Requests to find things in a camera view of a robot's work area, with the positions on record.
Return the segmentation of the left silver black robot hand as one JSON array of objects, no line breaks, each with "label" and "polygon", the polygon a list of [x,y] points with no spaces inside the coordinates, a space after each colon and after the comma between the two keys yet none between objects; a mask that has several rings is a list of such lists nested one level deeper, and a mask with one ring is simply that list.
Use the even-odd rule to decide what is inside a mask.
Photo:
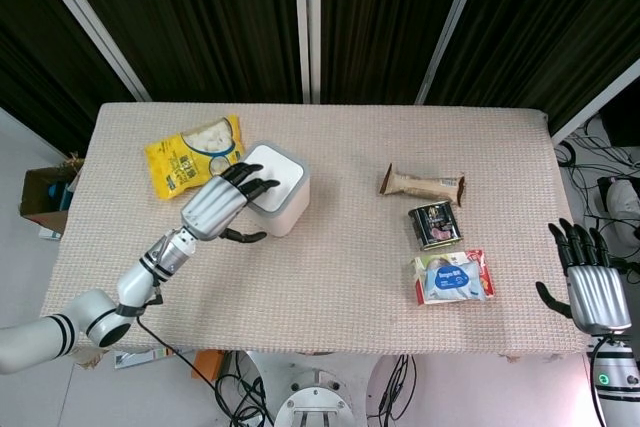
[{"label": "left silver black robot hand", "polygon": [[239,162],[212,177],[181,210],[180,233],[198,241],[221,238],[251,244],[264,239],[264,231],[243,234],[229,227],[247,205],[280,185],[275,179],[247,180],[262,169],[261,164]]}]

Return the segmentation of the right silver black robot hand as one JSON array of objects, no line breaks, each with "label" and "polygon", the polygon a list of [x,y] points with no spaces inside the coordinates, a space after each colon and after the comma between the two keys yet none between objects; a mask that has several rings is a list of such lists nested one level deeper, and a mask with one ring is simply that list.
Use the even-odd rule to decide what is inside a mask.
[{"label": "right silver black robot hand", "polygon": [[535,287],[541,301],[590,336],[621,334],[630,329],[631,314],[619,274],[624,263],[612,258],[601,233],[564,218],[558,224],[550,223],[548,229],[557,248],[569,301],[557,300],[538,281]]}]

